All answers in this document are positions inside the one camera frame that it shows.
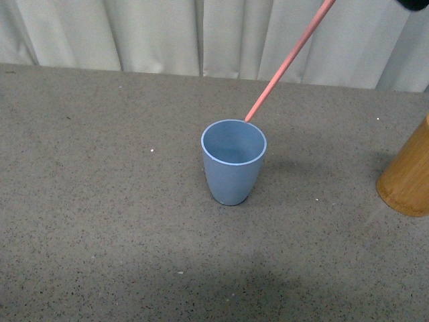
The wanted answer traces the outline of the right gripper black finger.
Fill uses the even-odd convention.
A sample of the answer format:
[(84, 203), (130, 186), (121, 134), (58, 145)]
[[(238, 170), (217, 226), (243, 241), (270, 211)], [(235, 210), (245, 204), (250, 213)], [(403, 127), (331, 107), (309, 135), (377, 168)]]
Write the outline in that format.
[(397, 0), (397, 2), (409, 11), (421, 11), (429, 5), (429, 0)]

